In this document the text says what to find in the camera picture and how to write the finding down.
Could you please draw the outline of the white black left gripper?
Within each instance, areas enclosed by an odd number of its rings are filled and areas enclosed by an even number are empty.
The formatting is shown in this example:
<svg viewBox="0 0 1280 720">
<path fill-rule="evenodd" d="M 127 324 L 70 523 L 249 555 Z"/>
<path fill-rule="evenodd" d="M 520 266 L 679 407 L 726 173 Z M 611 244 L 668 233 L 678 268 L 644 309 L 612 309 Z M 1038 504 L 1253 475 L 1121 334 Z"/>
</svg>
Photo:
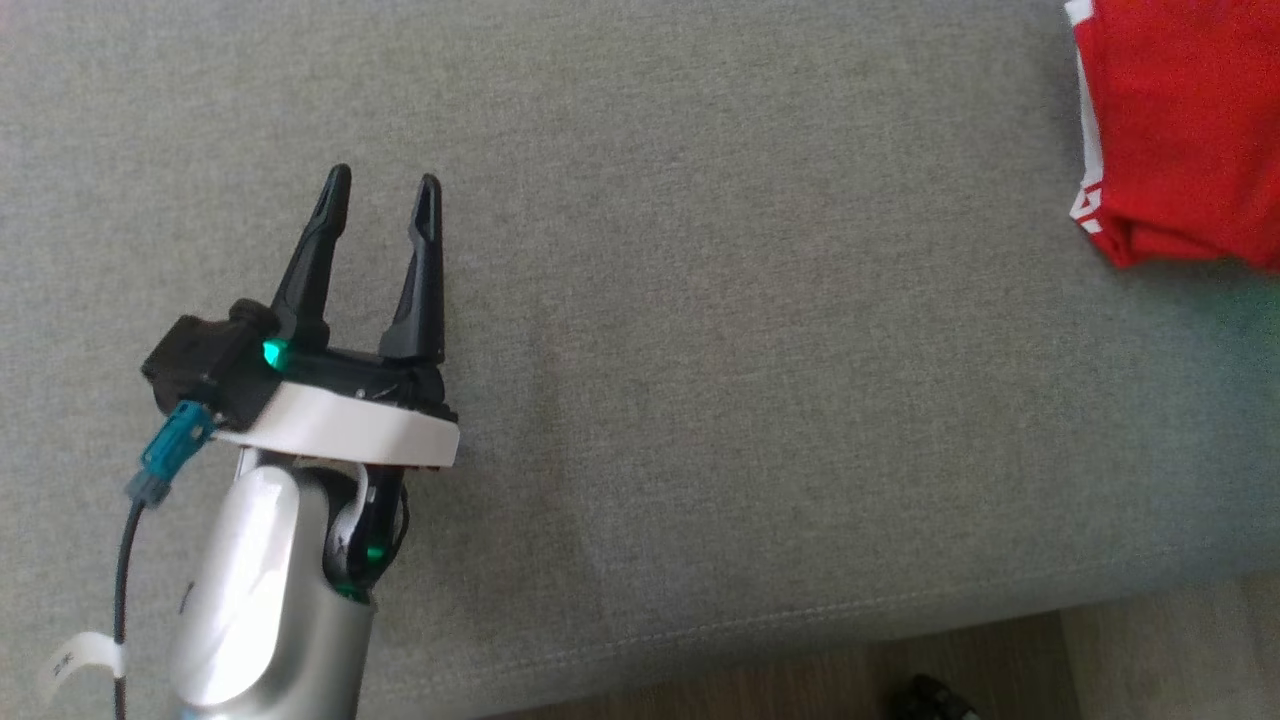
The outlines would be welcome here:
<svg viewBox="0 0 1280 720">
<path fill-rule="evenodd" d="M 407 232 L 410 264 L 379 342 L 381 357 L 324 350 L 332 264 L 351 184 L 349 165 L 330 169 L 271 301 L 279 336 L 291 345 L 266 342 L 262 355 L 282 383 L 248 429 L 224 427 L 214 437 L 291 456 L 451 468 L 458 416 L 433 365 L 445 360 L 442 184 L 430 173 L 421 178 Z"/>
</svg>

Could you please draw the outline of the red white basketball jersey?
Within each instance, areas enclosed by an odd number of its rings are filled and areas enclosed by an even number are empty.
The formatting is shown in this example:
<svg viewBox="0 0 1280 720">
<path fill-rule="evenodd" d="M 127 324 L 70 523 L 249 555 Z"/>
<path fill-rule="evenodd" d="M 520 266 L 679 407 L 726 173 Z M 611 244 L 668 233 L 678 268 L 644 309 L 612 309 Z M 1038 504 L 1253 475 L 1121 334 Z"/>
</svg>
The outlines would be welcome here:
<svg viewBox="0 0 1280 720">
<path fill-rule="evenodd" d="M 1116 268 L 1280 275 L 1280 0 L 1065 0 L 1084 172 L 1070 218 Z"/>
</svg>

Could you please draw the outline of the small black object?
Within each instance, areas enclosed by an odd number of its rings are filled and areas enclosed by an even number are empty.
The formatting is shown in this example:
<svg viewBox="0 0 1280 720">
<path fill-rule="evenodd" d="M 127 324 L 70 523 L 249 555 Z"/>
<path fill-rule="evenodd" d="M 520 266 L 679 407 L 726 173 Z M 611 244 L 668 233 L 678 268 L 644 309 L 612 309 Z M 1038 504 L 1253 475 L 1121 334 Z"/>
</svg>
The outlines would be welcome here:
<svg viewBox="0 0 1280 720">
<path fill-rule="evenodd" d="M 966 698 L 937 678 L 916 674 L 890 700 L 890 720 L 982 720 Z"/>
</svg>

